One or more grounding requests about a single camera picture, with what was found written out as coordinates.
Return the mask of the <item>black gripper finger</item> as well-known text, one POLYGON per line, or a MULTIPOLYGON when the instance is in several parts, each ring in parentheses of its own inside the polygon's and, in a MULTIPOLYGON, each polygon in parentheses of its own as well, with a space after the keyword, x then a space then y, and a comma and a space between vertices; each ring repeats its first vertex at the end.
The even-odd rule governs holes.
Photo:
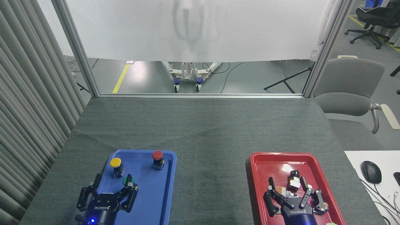
POLYGON ((277 214, 281 214, 280 209, 272 203, 272 199, 275 197, 277 199, 278 204, 284 204, 288 206, 290 209, 294 209, 294 204, 289 201, 289 198, 280 194, 276 191, 274 180, 272 177, 268 179, 270 187, 268 187, 267 191, 264 193, 264 202, 266 204, 266 208, 270 217, 274 217, 277 214))
POLYGON ((312 207, 313 213, 317 215, 325 214, 328 211, 328 204, 323 198, 322 191, 320 189, 313 189, 311 185, 307 184, 304 176, 300 178, 300 183, 305 193, 298 205, 299 208, 304 209, 306 204, 308 204, 309 198, 311 197, 315 205, 315 207, 312 207))
POLYGON ((134 201, 138 194, 138 185, 127 183, 120 191, 113 194, 113 200, 117 201, 116 211, 123 210, 127 213, 132 211, 134 201))
POLYGON ((92 198, 90 199, 89 202, 91 202, 92 200, 100 202, 100 197, 97 192, 97 188, 99 187, 101 178, 102 178, 102 174, 98 173, 96 175, 95 180, 89 186, 81 188, 80 195, 79 195, 79 198, 77 201, 77 209, 78 210, 86 211, 88 209, 89 195, 92 195, 92 198))

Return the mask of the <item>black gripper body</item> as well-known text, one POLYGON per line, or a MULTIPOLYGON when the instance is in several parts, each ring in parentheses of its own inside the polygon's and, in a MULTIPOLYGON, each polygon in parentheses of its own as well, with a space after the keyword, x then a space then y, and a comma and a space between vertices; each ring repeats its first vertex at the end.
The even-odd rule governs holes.
POLYGON ((120 202, 112 193, 102 193, 99 198, 90 196, 84 212, 82 225, 114 225, 120 202))
POLYGON ((300 208, 301 200, 288 200, 281 204, 281 214, 286 225, 316 225, 314 209, 308 203, 300 208))

